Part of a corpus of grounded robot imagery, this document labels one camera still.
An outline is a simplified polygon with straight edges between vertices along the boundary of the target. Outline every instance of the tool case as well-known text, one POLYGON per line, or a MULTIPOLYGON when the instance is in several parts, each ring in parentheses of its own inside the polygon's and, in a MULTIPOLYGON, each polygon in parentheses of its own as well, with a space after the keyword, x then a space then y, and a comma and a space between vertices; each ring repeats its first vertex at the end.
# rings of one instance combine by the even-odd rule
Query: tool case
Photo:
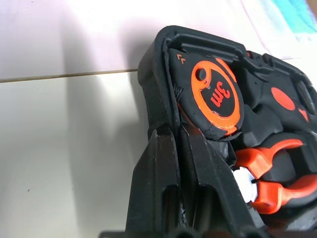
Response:
POLYGON ((121 236, 317 237, 317 94, 303 72, 168 26, 138 81, 149 143, 121 236))

